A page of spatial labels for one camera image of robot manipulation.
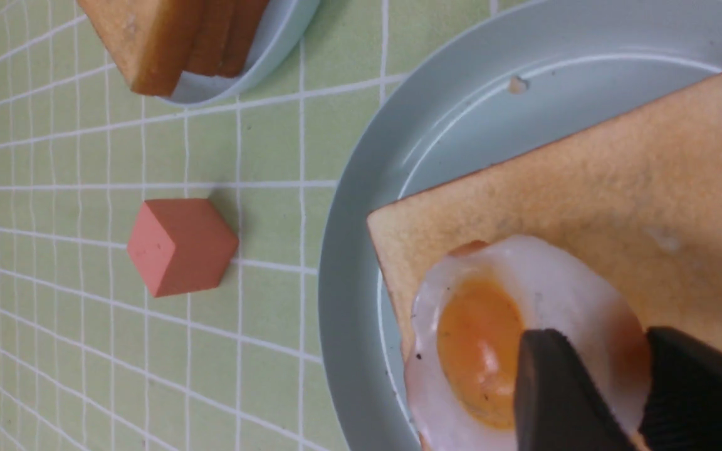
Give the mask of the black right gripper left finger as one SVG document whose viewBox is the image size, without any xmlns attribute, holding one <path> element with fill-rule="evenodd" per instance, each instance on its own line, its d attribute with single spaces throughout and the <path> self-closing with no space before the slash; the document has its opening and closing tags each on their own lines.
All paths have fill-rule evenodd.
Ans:
<svg viewBox="0 0 722 451">
<path fill-rule="evenodd" d="M 636 450 L 567 338 L 521 335 L 514 420 L 519 450 Z"/>
</svg>

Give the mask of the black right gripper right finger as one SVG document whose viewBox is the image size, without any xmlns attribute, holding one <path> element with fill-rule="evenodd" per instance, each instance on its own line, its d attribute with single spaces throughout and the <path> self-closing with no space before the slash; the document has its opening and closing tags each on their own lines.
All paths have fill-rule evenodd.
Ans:
<svg viewBox="0 0 722 451">
<path fill-rule="evenodd" d="M 640 433 L 650 450 L 722 450 L 722 352 L 653 326 L 651 393 Z"/>
</svg>

